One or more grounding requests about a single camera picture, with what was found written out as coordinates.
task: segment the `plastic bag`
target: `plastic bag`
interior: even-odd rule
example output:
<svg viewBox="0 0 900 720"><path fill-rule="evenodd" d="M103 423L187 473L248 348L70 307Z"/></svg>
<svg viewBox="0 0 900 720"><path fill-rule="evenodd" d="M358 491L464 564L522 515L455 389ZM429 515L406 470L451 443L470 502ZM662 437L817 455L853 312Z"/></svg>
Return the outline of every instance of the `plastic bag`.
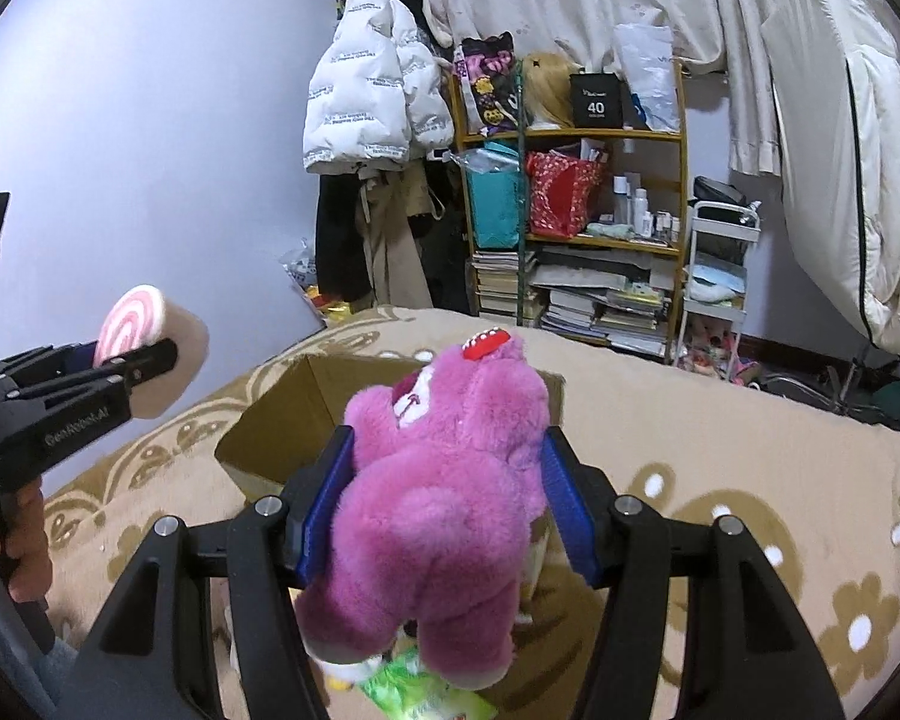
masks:
<svg viewBox="0 0 900 720"><path fill-rule="evenodd" d="M447 152L446 159L456 162L470 172L517 172L520 158L494 148L469 148L461 154Z"/></svg>
<svg viewBox="0 0 900 720"><path fill-rule="evenodd" d="M427 672L416 647L361 683L360 690L389 720L492 720L497 716L495 707L476 693L453 688Z"/></svg>
<svg viewBox="0 0 900 720"><path fill-rule="evenodd" d="M304 290L317 285L317 253L313 244L302 239L303 246L288 251L280 258L284 271Z"/></svg>
<svg viewBox="0 0 900 720"><path fill-rule="evenodd" d="M640 119L654 132L680 132L674 33L669 26L620 23L617 56Z"/></svg>
<svg viewBox="0 0 900 720"><path fill-rule="evenodd" d="M530 153L530 231L557 238L583 232L590 222L590 197L600 185L604 167L554 151Z"/></svg>

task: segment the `teal gift bag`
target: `teal gift bag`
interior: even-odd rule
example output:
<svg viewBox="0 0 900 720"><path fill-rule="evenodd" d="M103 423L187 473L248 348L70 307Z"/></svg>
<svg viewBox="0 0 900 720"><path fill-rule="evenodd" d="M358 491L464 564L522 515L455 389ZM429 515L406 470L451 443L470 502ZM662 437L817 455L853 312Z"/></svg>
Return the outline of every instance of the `teal gift bag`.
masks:
<svg viewBox="0 0 900 720"><path fill-rule="evenodd" d="M520 237L520 155L499 143L468 151L463 167L477 248L514 248Z"/></svg>

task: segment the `black box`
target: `black box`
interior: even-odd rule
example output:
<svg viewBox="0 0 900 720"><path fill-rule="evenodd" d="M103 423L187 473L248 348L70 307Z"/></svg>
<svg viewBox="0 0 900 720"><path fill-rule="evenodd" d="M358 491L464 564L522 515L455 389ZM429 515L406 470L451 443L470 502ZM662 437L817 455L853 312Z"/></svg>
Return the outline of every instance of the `black box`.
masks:
<svg viewBox="0 0 900 720"><path fill-rule="evenodd" d="M620 79L612 73L570 76L570 103L574 127L620 129L624 125Z"/></svg>

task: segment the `white comforter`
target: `white comforter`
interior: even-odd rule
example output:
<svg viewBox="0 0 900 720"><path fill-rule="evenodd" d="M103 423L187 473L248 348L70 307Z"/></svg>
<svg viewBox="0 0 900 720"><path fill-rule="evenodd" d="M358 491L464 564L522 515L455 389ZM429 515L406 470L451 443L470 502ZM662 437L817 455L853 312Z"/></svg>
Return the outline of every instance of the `white comforter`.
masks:
<svg viewBox="0 0 900 720"><path fill-rule="evenodd" d="M882 0L784 0L763 25L797 261L900 354L900 51Z"/></svg>

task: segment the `white puffer jacket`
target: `white puffer jacket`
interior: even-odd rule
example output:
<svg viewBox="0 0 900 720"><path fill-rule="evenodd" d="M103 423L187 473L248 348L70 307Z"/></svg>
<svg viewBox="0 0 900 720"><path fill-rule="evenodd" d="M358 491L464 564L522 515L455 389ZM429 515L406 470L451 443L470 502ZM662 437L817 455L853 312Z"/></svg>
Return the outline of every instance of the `white puffer jacket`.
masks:
<svg viewBox="0 0 900 720"><path fill-rule="evenodd" d="M453 135L439 65L410 10L399 0L346 0L310 81L303 167L402 170Z"/></svg>

